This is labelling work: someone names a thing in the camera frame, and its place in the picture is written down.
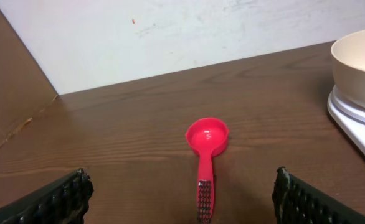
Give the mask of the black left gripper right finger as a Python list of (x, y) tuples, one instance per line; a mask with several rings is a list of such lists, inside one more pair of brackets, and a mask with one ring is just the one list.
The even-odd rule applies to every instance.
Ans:
[(365, 224), (365, 216), (317, 188), (277, 169), (272, 194), (278, 224)]

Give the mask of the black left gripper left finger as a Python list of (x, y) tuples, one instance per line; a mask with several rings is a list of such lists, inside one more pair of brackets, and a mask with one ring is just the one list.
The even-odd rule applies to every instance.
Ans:
[(79, 168), (0, 208), (0, 224), (83, 224), (94, 192)]

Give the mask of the red plastic measuring scoop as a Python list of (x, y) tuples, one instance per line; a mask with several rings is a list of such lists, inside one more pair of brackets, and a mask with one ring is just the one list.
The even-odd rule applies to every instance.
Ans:
[(212, 158), (227, 148), (229, 129), (217, 118), (202, 118), (188, 128), (185, 137), (189, 147), (199, 156), (197, 219), (200, 223), (210, 223), (215, 200)]

